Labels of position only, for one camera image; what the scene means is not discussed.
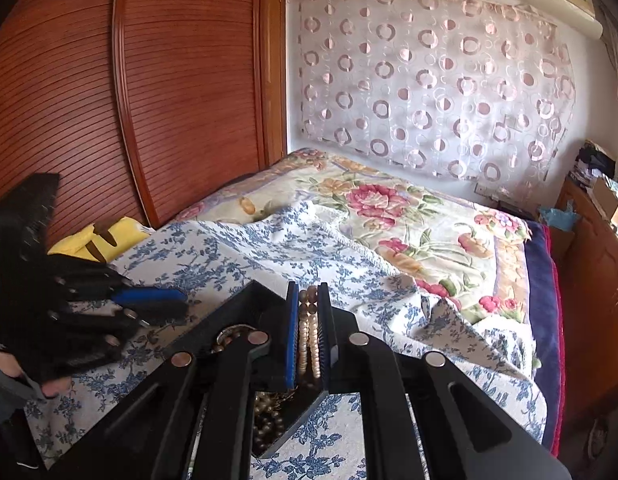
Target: floral bedspread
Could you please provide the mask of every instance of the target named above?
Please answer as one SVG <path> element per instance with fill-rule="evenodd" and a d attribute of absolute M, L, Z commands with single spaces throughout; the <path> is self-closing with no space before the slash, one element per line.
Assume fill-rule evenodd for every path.
<path fill-rule="evenodd" d="M 546 404 L 528 378 L 529 326 L 505 316 L 489 316 L 471 325 L 451 301 L 462 298 L 460 288 L 446 299 L 424 290 L 404 268 L 343 235 L 339 227 L 346 215 L 303 201 L 246 225 L 174 222 L 119 257 L 116 267 L 136 283 L 187 291 L 188 317 L 178 326 L 141 330 L 119 364 L 77 375 L 68 394 L 28 406 L 30 428 L 46 463 L 57 460 L 151 373 L 166 346 L 250 280 L 282 297 L 288 280 L 304 288 L 328 282 L 333 305 L 354 312 L 361 330 L 398 352 L 444 352 L 540 440 Z M 419 247 L 429 247 L 427 243 Z M 451 285 L 443 286 L 449 292 Z M 94 302 L 77 308 L 105 314 L 113 304 Z M 252 478 L 365 478 L 360 413 L 358 394 L 329 396 L 272 459 L 252 460 Z"/>
<path fill-rule="evenodd" d="M 503 316 L 528 323 L 524 221 L 336 156 L 305 148 L 228 186 L 176 220 L 244 224 L 297 200 L 346 214 L 340 231 L 374 250 L 475 323 Z"/>

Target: human hand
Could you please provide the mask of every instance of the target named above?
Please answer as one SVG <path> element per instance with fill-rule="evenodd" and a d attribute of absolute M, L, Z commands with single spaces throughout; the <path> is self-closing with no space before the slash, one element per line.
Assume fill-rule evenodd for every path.
<path fill-rule="evenodd" d="M 24 373 L 16 358 L 6 352 L 0 352 L 0 371 L 13 378 L 21 377 Z M 70 387 L 71 377 L 61 377 L 40 385 L 45 397 L 55 397 L 57 394 L 66 392 Z"/>

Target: blue floral pattern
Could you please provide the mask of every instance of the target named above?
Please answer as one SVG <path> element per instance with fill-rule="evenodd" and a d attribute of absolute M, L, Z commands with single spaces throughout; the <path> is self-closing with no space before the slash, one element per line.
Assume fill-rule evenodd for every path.
<path fill-rule="evenodd" d="M 532 346 L 524 325 L 494 316 L 488 333 L 477 332 L 448 300 L 422 290 L 374 251 L 341 234 L 339 214 L 298 202 L 246 225 L 176 222 L 116 260 L 118 270 L 136 283 L 185 290 L 191 305 L 187 319 L 141 330 L 121 362 L 75 376 L 68 394 L 28 406 L 47 466 L 150 374 L 167 346 L 250 280 L 282 297 L 288 280 L 302 287 L 328 282 L 333 305 L 354 312 L 361 330 L 398 352 L 444 352 L 541 439 L 544 398 L 517 357 Z M 113 305 L 92 302 L 77 308 L 105 314 Z M 365 478 L 359 396 L 328 396 L 273 458 L 252 461 L 251 477 Z"/>

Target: wooden desk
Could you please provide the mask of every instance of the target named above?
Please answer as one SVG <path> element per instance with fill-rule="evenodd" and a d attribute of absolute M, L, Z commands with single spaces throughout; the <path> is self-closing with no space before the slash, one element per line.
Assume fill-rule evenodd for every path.
<path fill-rule="evenodd" d="M 588 423 L 618 403 L 618 240 L 588 195 L 565 180 L 582 218 L 559 264 L 566 361 L 567 426 Z"/>

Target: red-brown wood panel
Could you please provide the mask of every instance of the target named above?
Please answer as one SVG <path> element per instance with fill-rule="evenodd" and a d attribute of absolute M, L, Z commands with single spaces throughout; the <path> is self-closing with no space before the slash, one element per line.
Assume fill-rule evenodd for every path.
<path fill-rule="evenodd" d="M 60 172 L 48 239 L 95 220 L 145 221 L 116 111 L 113 0 L 19 0 L 0 29 L 0 196 Z"/>
<path fill-rule="evenodd" d="M 118 9 L 131 118 L 123 133 L 159 224 L 263 166 L 255 1 L 124 0 Z"/>

